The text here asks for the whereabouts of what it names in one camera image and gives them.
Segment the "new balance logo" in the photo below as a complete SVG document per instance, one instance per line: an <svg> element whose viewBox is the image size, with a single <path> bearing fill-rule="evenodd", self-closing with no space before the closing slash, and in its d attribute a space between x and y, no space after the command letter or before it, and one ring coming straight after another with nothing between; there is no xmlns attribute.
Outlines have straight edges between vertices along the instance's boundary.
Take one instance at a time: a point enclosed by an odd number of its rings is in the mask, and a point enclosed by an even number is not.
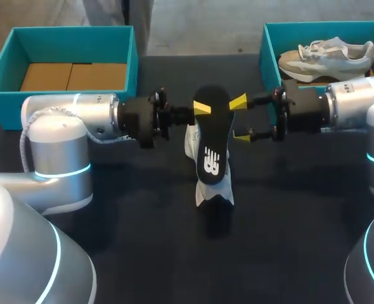
<svg viewBox="0 0 374 304"><path fill-rule="evenodd" d="M219 173L219 154L211 151L207 147L205 147L205 154L207 155L204 157L204 169L207 173L211 173L212 175L218 175Z"/></svg>

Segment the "shoe laces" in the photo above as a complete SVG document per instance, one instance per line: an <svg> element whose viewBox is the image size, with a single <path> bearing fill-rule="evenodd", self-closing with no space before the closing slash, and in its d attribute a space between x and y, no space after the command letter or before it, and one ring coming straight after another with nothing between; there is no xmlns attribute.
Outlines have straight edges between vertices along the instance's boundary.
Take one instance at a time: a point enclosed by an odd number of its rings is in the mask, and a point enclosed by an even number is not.
<svg viewBox="0 0 374 304"><path fill-rule="evenodd" d="M310 43L309 46L302 46L299 44L299 54L301 59L306 59L310 57L326 56L326 49L318 44L323 42L323 40L315 40Z"/></svg>

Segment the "beige sneaker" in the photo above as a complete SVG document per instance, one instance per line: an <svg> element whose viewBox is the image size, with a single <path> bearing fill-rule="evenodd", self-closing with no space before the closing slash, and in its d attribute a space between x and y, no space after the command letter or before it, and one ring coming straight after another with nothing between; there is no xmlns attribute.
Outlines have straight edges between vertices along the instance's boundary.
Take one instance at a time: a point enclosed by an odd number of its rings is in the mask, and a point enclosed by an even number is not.
<svg viewBox="0 0 374 304"><path fill-rule="evenodd" d="M301 82L312 82L318 77L332 77L339 81L363 78L374 61L374 44L347 44L338 37L314 41L309 46L283 53L278 61L280 70Z"/></svg>

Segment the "floor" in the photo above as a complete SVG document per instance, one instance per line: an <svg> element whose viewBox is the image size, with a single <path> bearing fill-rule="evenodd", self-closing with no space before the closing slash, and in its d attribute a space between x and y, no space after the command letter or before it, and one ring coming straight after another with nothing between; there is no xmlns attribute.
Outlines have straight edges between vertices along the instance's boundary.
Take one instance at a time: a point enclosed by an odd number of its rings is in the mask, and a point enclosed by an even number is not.
<svg viewBox="0 0 374 304"><path fill-rule="evenodd" d="M98 0L0 0L0 50L12 27L101 18ZM374 20L374 0L155 0L148 54L258 52L263 23L313 20Z"/></svg>

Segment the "shoe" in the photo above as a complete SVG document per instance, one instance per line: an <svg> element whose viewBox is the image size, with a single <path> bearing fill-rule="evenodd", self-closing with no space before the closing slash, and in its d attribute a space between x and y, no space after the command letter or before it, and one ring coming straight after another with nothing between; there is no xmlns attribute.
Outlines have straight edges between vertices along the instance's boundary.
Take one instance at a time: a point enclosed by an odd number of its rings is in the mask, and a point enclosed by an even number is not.
<svg viewBox="0 0 374 304"><path fill-rule="evenodd" d="M188 125L186 136L184 138L184 151L187 157L194 160L196 165L200 140L201 134L198 125ZM229 160L228 149L226 150L226 158ZM197 186L195 188L195 201L197 207L200 206L203 201L208 201L216 195L221 195L232 205L235 204L233 201L233 193L231 187L231 170L229 169L229 161L226 162L224 177L217 184L204 184L200 179L198 179Z"/></svg>
<svg viewBox="0 0 374 304"><path fill-rule="evenodd" d="M335 37L314 41L309 46L299 45L296 51L283 53L278 60L280 70L301 82L312 82L318 77L332 77L339 81L363 78L374 61L374 44L347 44Z"/></svg>

